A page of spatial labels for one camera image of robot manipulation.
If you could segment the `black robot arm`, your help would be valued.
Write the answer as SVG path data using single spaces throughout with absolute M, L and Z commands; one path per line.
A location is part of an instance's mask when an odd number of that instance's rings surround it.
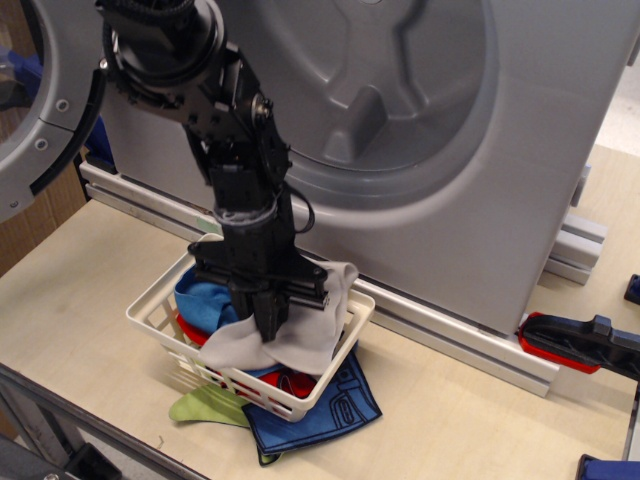
M 272 102 L 211 1 L 99 1 L 105 72 L 133 106 L 182 127 L 214 193 L 219 241 L 189 247 L 200 280 L 225 285 L 264 341 L 291 303 L 325 305 L 327 272 L 297 250 L 289 149 Z

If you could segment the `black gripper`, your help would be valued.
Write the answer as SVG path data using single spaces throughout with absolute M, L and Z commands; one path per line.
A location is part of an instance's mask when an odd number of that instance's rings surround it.
M 291 213 L 225 212 L 216 219 L 223 238 L 196 241 L 188 252 L 201 279 L 228 286 L 240 320 L 254 314 L 264 343 L 273 341 L 287 321 L 288 300 L 325 307 L 328 273 L 297 250 Z

